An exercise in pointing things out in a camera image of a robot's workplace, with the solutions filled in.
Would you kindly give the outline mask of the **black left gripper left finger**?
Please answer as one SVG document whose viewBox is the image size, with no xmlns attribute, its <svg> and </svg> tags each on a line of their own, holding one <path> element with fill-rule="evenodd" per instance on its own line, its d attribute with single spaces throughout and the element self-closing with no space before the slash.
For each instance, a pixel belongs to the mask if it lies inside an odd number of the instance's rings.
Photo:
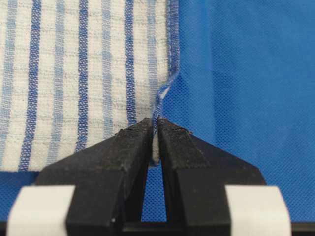
<svg viewBox="0 0 315 236">
<path fill-rule="evenodd" d="M 143 236 L 153 125 L 149 118 L 45 167 L 10 211 L 9 236 Z"/>
</svg>

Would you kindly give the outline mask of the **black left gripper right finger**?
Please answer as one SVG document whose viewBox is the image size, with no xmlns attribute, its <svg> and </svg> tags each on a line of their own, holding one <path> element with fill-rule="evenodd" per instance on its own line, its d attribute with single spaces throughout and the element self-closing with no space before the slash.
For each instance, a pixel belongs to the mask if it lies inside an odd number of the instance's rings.
<svg viewBox="0 0 315 236">
<path fill-rule="evenodd" d="M 289 236 L 276 186 L 259 168 L 166 119 L 158 121 L 167 214 L 189 236 Z"/>
</svg>

